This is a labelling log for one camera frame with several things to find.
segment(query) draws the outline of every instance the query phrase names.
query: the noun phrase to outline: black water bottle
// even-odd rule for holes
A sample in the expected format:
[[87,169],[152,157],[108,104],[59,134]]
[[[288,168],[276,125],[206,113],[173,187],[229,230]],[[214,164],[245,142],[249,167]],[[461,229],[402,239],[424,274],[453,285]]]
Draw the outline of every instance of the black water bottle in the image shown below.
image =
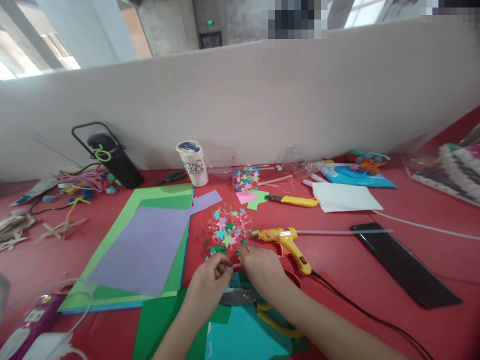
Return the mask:
[[[75,130],[91,125],[104,126],[110,135],[99,133],[90,136],[86,141],[87,147],[75,134]],[[90,153],[92,159],[97,159],[127,189],[137,188],[144,182],[144,177],[125,153],[125,145],[119,143],[103,122],[94,121],[74,126],[71,134]]]

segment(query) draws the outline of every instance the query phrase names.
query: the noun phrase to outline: hand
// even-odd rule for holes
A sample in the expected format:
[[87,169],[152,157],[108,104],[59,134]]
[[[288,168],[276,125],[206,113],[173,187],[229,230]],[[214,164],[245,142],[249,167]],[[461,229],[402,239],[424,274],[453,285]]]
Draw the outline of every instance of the hand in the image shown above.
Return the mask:
[[214,254],[195,270],[181,311],[203,326],[217,308],[233,273],[230,259],[219,252]]
[[279,292],[284,292],[293,284],[272,250],[252,245],[242,246],[240,261],[255,290],[269,303],[280,295]]

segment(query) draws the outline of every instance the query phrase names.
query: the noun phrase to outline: pink sticky note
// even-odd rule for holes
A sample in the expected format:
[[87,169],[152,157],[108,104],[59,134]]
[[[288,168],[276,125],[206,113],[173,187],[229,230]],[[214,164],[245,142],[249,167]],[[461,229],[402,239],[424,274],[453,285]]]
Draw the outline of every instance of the pink sticky note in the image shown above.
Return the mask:
[[249,203],[253,200],[257,200],[257,195],[250,191],[240,191],[236,193],[236,197],[240,201],[240,204]]

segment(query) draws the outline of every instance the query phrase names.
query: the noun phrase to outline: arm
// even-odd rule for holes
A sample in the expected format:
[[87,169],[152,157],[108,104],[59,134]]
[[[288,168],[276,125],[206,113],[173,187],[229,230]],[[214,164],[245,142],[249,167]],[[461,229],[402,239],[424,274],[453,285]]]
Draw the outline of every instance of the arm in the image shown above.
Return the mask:
[[240,248],[240,253],[253,287],[330,360],[406,360],[296,287],[273,251],[249,245]]
[[232,279],[231,266],[228,257],[216,253],[196,269],[181,309],[152,360],[185,359],[197,333],[214,313]]

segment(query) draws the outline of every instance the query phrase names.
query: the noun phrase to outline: blue star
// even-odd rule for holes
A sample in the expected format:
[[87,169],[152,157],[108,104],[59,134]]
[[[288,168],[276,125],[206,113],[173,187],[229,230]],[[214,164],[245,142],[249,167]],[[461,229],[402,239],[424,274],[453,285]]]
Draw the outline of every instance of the blue star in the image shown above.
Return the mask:
[[223,230],[218,230],[218,231],[216,232],[216,238],[223,240],[223,239],[224,239],[224,236],[225,236],[226,234],[227,234],[227,233],[226,233],[225,231],[223,231]]

